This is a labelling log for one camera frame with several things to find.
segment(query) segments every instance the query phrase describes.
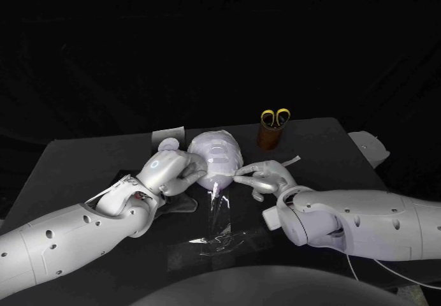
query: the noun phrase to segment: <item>black backdrop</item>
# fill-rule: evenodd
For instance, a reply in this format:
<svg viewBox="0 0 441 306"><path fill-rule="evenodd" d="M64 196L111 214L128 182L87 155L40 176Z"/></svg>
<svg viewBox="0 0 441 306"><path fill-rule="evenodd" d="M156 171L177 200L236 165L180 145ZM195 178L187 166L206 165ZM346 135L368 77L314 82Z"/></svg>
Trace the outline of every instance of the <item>black backdrop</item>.
<svg viewBox="0 0 441 306"><path fill-rule="evenodd" d="M2 3L0 134L20 143L3 186L53 139L247 124L287 107L379 136L386 184L441 200L440 6L287 3Z"/></svg>

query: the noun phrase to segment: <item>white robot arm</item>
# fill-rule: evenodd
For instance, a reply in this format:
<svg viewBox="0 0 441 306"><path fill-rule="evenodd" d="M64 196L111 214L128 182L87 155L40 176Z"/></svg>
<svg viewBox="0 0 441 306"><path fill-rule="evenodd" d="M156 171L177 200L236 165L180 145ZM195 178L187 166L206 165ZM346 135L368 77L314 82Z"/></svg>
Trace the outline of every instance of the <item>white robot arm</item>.
<svg viewBox="0 0 441 306"><path fill-rule="evenodd" d="M252 177L242 176L254 171ZM255 188L257 200L261 193L277 196L264 219L296 245L385 261L441 258L441 203L375 190L317 192L296 185L277 161L245 166L234 180Z"/></svg>
<svg viewBox="0 0 441 306"><path fill-rule="evenodd" d="M76 204L0 236L0 299L75 271L108 253L125 237L149 230L156 210L206 175L206 163L180 150L162 150L136 178L127 175L95 209Z"/></svg>

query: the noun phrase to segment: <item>black table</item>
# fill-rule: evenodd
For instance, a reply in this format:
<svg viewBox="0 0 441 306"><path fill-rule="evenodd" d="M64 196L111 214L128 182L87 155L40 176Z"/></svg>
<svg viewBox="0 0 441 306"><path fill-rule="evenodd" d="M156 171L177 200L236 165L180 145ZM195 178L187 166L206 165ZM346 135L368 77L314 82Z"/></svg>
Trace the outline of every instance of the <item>black table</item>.
<svg viewBox="0 0 441 306"><path fill-rule="evenodd" d="M317 191L378 189L386 186L376 175L339 121L333 118L293 120L272 151L257 146L260 124L192 129L186 142L205 131L225 129L235 137L245 164L274 159L301 160L288 166L300 185ZM150 158L151 134L58 140L45 150L0 234L52 211L84 202L108 186L120 170L138 170ZM128 305L167 284L200 273L247 265L293 265L317 268L352 277L346 255L332 249L294 246L283 230L268 231L262 211L275 205L275 197L262 203L251 196L251 187L229 186L232 231L247 233L245 243L229 253L199 256L186 249L187 241L208 232L208 195L195 184L187 194L199 201L190 214L157 218L143 237L127 238L91 264L9 296L2 305ZM352 258L362 281L392 288L408 284L365 258ZM438 261L388 263L419 281L438 280Z"/></svg>

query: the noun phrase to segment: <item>robotic hand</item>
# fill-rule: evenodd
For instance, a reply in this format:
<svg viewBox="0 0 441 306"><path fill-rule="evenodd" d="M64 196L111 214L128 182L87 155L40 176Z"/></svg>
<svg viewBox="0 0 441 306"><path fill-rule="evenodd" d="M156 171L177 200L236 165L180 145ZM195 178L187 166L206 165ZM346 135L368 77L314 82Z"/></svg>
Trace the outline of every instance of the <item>robotic hand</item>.
<svg viewBox="0 0 441 306"><path fill-rule="evenodd" d="M270 230L281 227L296 245L386 261L441 259L441 203L386 191L317 192L297 186L277 161L249 164L235 174L258 201L262 193L277 196L262 216Z"/></svg>
<svg viewBox="0 0 441 306"><path fill-rule="evenodd" d="M85 266L127 237L149 230L156 211L206 175L205 160L162 150L143 171L85 203L66 207L0 236L0 299ZM94 207L91 203L102 198Z"/></svg>

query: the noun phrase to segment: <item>pen holder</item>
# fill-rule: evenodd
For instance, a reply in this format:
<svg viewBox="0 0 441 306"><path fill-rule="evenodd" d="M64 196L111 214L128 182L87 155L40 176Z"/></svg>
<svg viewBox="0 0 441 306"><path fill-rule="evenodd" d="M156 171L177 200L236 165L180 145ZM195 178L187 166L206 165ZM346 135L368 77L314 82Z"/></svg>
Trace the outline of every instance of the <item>pen holder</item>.
<svg viewBox="0 0 441 306"><path fill-rule="evenodd" d="M262 121L260 121L260 134L257 136L257 144L264 150L272 150L278 146L284 127L285 124L278 127L270 127Z"/></svg>

